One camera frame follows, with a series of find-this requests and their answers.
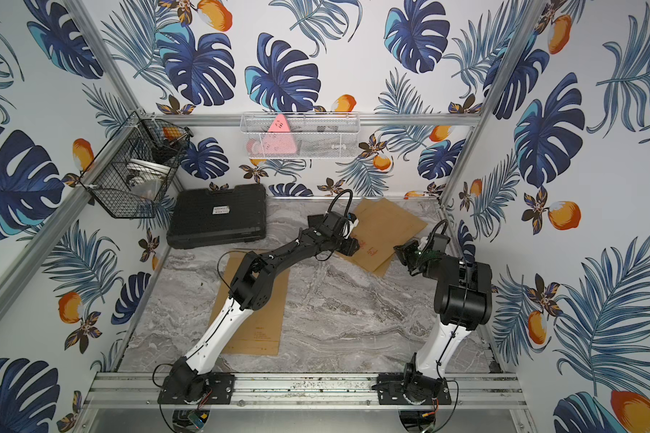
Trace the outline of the brown kraft file bag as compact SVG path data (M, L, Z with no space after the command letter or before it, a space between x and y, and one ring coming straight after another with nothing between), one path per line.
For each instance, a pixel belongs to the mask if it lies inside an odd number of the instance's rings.
M220 259L220 269L224 270L222 276L227 283L230 283L231 278L235 275L244 255L244 251L232 251ZM286 270L277 276L269 301L260 310L255 310L241 325L222 350L222 355L276 357L279 354L289 272L289 270ZM209 325L220 315L228 294L229 287L220 281L220 288L218 288L218 294L212 308Z
M359 241L359 250L352 257L336 256L383 278L395 259L395 247L407 243L421 233L427 223L390 200L363 198L354 209L359 224L352 237Z

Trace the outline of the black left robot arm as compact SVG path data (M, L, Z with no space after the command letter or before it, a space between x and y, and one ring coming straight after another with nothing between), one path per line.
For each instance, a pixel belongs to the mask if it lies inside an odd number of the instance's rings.
M292 242L272 251L246 253L231 281L229 294L218 317L183 357L173 363L159 386L161 405L201 402L209 393L211 378L222 350L242 324L271 299L276 278L291 266L319 254L338 252L354 256L359 241L352 236L359 223L350 212L353 191L345 189L330 202L327 212L299 231Z

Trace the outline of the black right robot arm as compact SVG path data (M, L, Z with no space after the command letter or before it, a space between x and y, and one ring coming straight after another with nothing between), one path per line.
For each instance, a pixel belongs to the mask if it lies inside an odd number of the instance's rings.
M486 263L446 254L450 238L447 220L428 236L395 247L395 255L411 276L436 283L435 323L422 349L413 356L417 373L433 379L445 376L454 352L472 331L489 322L492 313L492 270Z

